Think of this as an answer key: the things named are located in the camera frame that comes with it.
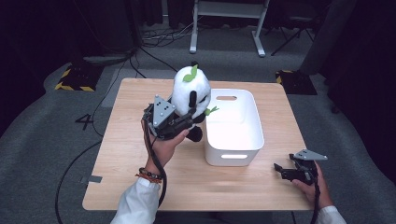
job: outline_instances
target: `white storage bin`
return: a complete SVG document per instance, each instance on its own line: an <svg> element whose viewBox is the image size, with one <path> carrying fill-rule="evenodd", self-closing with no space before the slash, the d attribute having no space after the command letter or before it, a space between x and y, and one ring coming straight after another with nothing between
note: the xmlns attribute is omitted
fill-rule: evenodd
<svg viewBox="0 0 396 224"><path fill-rule="evenodd" d="M246 166L264 145L262 124L249 91L212 89L205 119L205 158L214 166Z"/></svg>

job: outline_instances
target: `white toy figure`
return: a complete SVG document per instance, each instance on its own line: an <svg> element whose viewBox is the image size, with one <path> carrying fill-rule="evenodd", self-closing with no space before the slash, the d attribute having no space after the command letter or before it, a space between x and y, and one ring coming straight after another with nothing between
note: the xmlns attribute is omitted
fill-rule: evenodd
<svg viewBox="0 0 396 224"><path fill-rule="evenodd" d="M187 135L187 138L193 142L201 141L203 136L201 128L195 124L203 122L206 115L217 110L206 109L210 103L210 92L209 81L204 72L198 68L198 64L184 67L175 75L171 104L176 106L175 112L180 117L193 112L194 125Z"/></svg>

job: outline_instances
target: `gray carpet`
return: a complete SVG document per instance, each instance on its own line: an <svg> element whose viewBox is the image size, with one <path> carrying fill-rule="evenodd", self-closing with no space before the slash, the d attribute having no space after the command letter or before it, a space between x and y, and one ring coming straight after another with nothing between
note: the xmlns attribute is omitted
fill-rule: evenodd
<svg viewBox="0 0 396 224"><path fill-rule="evenodd" d="M145 50L176 69L197 61L210 80L275 82L276 70L298 69L311 43L306 36L293 40L274 57L260 58L250 36L252 29L204 30L198 36L196 54L189 54L188 36ZM279 31L261 38L268 55L283 41ZM158 77L159 70L171 71L142 50L132 63L147 77ZM95 92L56 91L66 67L49 74L46 94L27 107L0 139L0 223L56 223L54 205L61 176L78 154L101 140L97 133L105 132L116 82L105 97L121 64L105 68ZM120 74L118 79L136 77L128 63ZM396 223L395 186L375 167L347 118L331 112L324 78L311 79L318 95L288 98L307 147L329 157L320 165L336 206L347 223ZM93 113L94 126L84 131L84 124L75 123ZM98 149L83 154L64 179L59 194L64 223L109 223L115 215L115 211L85 211L81 206L86 186L79 180L91 174ZM309 223L311 216L309 211L297 212L297 223ZM274 212L274 222L292 223L291 215Z"/></svg>

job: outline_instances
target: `human hand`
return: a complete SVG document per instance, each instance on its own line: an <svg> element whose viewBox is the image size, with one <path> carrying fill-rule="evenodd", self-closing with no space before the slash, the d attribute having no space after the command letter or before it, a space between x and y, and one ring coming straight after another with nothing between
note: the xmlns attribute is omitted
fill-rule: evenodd
<svg viewBox="0 0 396 224"><path fill-rule="evenodd" d="M147 171L155 175L160 175L160 170L157 168L157 166L154 164L154 161L152 160L151 152L149 151L149 143L146 141L147 137L145 132L145 122L142 120L141 123L144 133L144 141L145 141L146 149L148 151L148 160L146 162L145 168ZM149 141L152 143L155 137L149 132L148 134L149 134ZM154 144L152 145L152 149L154 150L155 155L160 161L162 167L164 167L166 163L168 163L171 160L172 156L175 153L176 146L184 140L187 134L189 134L189 130L184 130L173 139L166 141L160 139L155 140Z"/></svg>
<svg viewBox="0 0 396 224"><path fill-rule="evenodd" d="M333 205L332 199L330 198L329 188L327 187L326 181L324 179L323 173L319 167L319 165L315 162L315 165L318 169L318 185L320 189L319 195L319 209ZM315 185L306 185L302 181L298 179L293 179L291 181L297 189L300 189L306 196L309 202L312 204L315 203Z"/></svg>

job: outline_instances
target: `wooden tabletop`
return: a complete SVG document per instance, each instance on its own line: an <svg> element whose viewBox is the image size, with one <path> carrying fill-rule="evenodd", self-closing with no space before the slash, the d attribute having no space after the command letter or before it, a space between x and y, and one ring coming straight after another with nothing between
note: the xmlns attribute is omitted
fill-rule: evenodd
<svg viewBox="0 0 396 224"><path fill-rule="evenodd" d="M276 83L225 81L211 81L210 85L212 89L241 89L253 94L264 146L249 166L218 167L206 162L203 141L184 140L165 167L168 186L160 210L311 209L305 196L274 169L274 162L295 168L289 153L305 149L283 87ZM155 94L167 99L172 89L173 79L125 78L121 82L92 171L92 175L103 179L101 183L89 183L83 201L85 209L117 210L121 194L136 181L134 175L148 157L140 124L143 110L154 102Z"/></svg>

